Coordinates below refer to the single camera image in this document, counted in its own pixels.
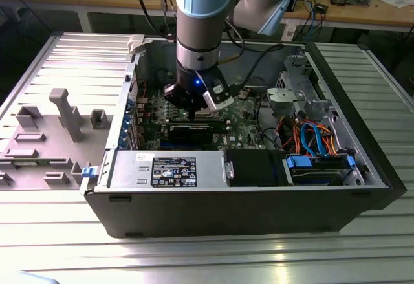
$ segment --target motherboard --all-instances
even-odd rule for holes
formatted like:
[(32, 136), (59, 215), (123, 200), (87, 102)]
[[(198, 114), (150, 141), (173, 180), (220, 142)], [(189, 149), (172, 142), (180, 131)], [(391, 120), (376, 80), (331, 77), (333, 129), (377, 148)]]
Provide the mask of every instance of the motherboard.
[(138, 149), (220, 150), (265, 148), (256, 126), (252, 96), (236, 97), (217, 112), (201, 109), (194, 120), (164, 99), (161, 90), (149, 92), (136, 104)]

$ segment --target robotic arm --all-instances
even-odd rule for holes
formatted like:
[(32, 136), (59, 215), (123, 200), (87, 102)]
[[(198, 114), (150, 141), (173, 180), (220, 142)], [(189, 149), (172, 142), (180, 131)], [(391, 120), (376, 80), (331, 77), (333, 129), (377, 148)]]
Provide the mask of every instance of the robotic arm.
[(233, 102), (218, 69), (219, 45), (226, 18), (235, 25), (271, 35), (290, 0), (176, 0), (177, 82), (165, 98), (194, 118), (200, 108), (216, 111)]

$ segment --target power supply label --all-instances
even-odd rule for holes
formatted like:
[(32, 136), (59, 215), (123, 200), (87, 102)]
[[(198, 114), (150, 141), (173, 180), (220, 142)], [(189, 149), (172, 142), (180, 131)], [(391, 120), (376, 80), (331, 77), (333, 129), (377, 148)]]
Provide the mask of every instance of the power supply label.
[(197, 187), (195, 158), (154, 158), (152, 187)]

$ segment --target paper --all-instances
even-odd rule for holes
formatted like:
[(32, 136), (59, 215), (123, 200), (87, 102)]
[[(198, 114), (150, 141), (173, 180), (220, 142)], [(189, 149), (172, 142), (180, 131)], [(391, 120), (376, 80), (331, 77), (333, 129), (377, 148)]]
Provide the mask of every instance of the paper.
[(380, 0), (397, 8), (402, 8), (414, 4), (414, 0)]

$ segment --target open computer chassis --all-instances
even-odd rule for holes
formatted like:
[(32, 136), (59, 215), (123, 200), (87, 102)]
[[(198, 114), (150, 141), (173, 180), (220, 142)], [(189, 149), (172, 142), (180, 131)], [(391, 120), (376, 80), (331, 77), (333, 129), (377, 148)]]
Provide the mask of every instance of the open computer chassis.
[[(356, 46), (335, 55), (337, 45), (286, 44), (265, 56), (233, 105), (190, 122), (162, 97), (173, 82), (173, 45), (145, 42), (125, 80), (98, 182), (82, 184), (111, 236), (338, 231), (406, 191), (325, 60), (352, 65), (364, 54)], [(222, 43), (221, 56), (234, 52)], [(228, 83), (240, 82), (256, 57), (247, 52), (223, 65)], [(309, 146), (327, 129), (320, 132), (326, 155), (316, 146), (298, 151), (292, 128), (299, 134), (306, 123)]]

